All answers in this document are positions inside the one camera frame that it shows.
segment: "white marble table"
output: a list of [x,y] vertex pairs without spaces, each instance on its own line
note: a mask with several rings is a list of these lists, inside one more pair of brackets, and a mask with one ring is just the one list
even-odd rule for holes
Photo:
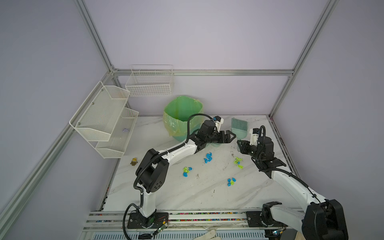
[[[264,125],[266,135],[274,142],[275,156],[286,163],[265,115],[221,117],[224,118],[221,130],[230,130],[232,117],[248,121],[249,128]],[[145,153],[151,148],[159,151],[177,143],[164,128],[162,117],[138,117],[127,151],[113,179],[104,211],[124,211],[132,202],[139,204],[140,192],[133,188],[133,182],[135,171]],[[213,160],[206,164],[204,157],[209,152],[212,152]],[[131,166],[134,157],[139,163]],[[243,169],[233,163],[235,157],[243,159]],[[184,167],[193,168],[188,177],[183,177]],[[236,182],[228,187],[227,179],[232,177]],[[299,208],[284,188],[258,171],[250,156],[237,151],[234,140],[219,147],[209,145],[170,166],[164,185],[157,191],[156,206],[158,210],[224,210],[260,208],[271,201]]]

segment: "mesh shelf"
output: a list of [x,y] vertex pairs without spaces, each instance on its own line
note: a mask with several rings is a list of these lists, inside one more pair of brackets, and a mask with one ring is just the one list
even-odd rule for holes
[[137,111],[123,109],[109,141],[98,142],[95,147],[103,158],[121,158],[124,155],[138,115]]
[[174,79],[172,65],[131,65],[132,73],[125,85],[130,96],[169,96]]
[[103,85],[73,127],[87,141],[109,141],[128,96],[125,89]]

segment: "black mounting plate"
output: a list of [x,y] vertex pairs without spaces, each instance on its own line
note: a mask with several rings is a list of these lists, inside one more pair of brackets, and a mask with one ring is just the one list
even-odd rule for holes
[[[248,227],[266,227],[262,224],[261,211],[249,211],[245,212],[247,215]],[[273,225],[270,227],[282,227],[283,224],[281,222],[273,221]]]
[[[156,212],[155,213],[155,221],[153,222],[152,226],[150,226],[148,229],[155,228],[158,229],[163,225],[163,221],[168,221],[169,214],[167,212]],[[129,215],[129,220],[127,224],[128,229],[141,229],[143,228],[142,222],[139,219],[139,216],[136,212],[132,212]]]

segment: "robotic arm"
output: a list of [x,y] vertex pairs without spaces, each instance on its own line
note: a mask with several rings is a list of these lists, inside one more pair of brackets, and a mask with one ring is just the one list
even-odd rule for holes
[[[153,224],[156,191],[164,184],[170,165],[199,152],[208,143],[230,143],[236,138],[229,130],[220,131],[223,124],[221,117],[197,115],[204,115],[210,120],[206,120],[200,129],[189,135],[189,121],[196,114],[190,116],[187,121],[186,141],[163,151],[148,150],[136,171],[134,188],[141,192],[140,206],[136,206],[137,216],[144,228]],[[263,204],[262,223],[271,226],[274,221],[282,222],[303,233],[306,240],[347,240],[341,204],[336,200],[328,200],[309,188],[304,181],[289,171],[285,163],[274,157],[273,142],[265,136],[264,126],[251,129],[250,134],[250,141],[237,141],[240,152],[250,155],[259,171],[286,189],[304,211],[303,214],[283,206],[280,202],[269,202]]]

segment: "green trash bag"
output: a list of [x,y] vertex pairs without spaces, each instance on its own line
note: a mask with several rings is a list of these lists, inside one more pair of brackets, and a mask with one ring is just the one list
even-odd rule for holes
[[[189,116],[203,112],[203,104],[199,100],[187,96],[179,96],[164,108],[164,127],[170,136],[182,142],[187,138],[187,120]],[[189,121],[189,134],[199,129],[203,121],[203,116],[194,116]]]

